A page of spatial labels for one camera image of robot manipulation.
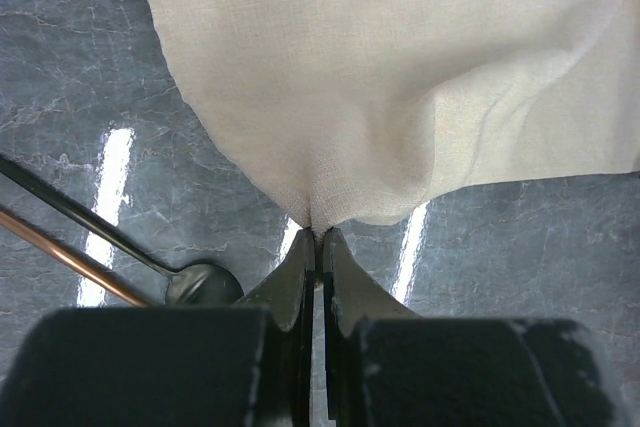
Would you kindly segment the beige cloth napkin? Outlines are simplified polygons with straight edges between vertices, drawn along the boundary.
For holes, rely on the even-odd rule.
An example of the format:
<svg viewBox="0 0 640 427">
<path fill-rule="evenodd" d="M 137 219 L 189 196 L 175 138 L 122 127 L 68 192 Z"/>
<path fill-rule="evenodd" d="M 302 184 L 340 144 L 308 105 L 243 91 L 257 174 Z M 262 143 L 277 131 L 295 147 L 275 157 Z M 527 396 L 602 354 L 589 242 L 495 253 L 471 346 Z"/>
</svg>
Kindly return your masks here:
<svg viewBox="0 0 640 427">
<path fill-rule="evenodd" d="M 148 0 L 218 150 L 298 224 L 639 166 L 639 0 Z"/>
</svg>

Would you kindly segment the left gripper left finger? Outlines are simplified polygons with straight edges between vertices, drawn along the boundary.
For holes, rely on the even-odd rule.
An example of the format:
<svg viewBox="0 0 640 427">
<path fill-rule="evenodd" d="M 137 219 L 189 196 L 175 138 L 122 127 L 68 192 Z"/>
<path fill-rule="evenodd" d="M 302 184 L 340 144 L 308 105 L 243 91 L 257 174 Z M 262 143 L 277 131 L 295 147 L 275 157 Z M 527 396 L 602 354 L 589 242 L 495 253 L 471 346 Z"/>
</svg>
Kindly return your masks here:
<svg viewBox="0 0 640 427">
<path fill-rule="evenodd" d="M 313 234 L 299 230 L 284 260 L 233 307 L 265 307 L 282 331 L 290 331 L 302 309 L 306 281 L 313 272 Z"/>
</svg>

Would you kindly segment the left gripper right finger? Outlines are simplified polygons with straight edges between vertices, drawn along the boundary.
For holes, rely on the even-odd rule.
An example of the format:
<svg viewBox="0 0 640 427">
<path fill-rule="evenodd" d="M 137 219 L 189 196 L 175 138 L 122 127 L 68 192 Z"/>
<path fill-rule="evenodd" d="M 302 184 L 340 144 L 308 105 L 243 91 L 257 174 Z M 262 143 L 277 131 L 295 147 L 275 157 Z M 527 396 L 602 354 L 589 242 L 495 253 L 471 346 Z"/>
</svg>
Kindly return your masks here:
<svg viewBox="0 0 640 427">
<path fill-rule="evenodd" d="M 350 335 L 363 318 L 418 319 L 420 315 L 396 300 L 354 259 L 343 233 L 330 229 L 324 237 L 323 270 L 332 286 L 329 305 L 342 335 Z"/>
</svg>

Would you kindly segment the black spoon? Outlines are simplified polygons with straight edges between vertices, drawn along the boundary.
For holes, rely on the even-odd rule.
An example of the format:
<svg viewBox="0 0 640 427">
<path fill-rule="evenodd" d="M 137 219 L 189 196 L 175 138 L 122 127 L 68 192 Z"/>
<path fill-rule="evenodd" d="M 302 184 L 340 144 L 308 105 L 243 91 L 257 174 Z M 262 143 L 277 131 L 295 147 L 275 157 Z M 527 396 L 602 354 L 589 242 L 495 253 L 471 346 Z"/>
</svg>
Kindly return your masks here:
<svg viewBox="0 0 640 427">
<path fill-rule="evenodd" d="M 236 277 L 219 265 L 195 263 L 176 270 L 156 261 L 115 226 L 6 157 L 1 158 L 1 173 L 91 233 L 165 276 L 168 279 L 165 294 L 167 304 L 230 305 L 244 295 Z"/>
</svg>

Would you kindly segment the copper spoon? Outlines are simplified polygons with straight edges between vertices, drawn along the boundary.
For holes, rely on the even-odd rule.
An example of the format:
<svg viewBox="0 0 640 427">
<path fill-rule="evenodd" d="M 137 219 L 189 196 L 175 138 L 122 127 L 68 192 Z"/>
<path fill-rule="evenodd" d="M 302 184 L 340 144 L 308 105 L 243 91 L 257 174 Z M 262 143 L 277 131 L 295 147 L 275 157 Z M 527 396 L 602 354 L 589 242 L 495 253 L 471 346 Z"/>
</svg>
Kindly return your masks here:
<svg viewBox="0 0 640 427">
<path fill-rule="evenodd" d="M 1 208 L 1 226 L 130 305 L 136 307 L 150 307 L 152 305 L 149 300 L 118 279 L 111 270 L 85 254 L 65 246 L 4 207 Z"/>
</svg>

